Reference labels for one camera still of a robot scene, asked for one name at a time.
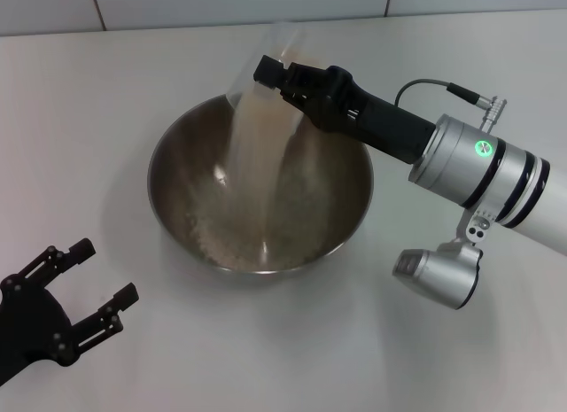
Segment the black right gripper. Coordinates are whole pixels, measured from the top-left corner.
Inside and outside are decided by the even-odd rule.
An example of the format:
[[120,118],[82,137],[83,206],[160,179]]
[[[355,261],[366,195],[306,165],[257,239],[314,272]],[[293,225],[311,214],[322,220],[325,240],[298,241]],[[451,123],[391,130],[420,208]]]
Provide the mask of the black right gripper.
[[435,130],[434,123],[369,94],[338,66],[285,67],[264,55],[253,79],[278,89],[316,128],[350,136],[407,164],[422,157]]

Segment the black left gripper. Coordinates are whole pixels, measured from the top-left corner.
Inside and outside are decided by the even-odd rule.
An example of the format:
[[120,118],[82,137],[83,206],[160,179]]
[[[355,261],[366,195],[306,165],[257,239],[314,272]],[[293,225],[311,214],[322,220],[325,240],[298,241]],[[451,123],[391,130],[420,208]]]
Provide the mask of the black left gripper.
[[37,361],[68,367],[82,354],[123,331],[119,313],[139,300],[130,283],[94,314],[72,325],[62,306],[43,287],[96,253],[84,238],[65,253],[54,245],[17,275],[1,282],[1,379],[8,381]]

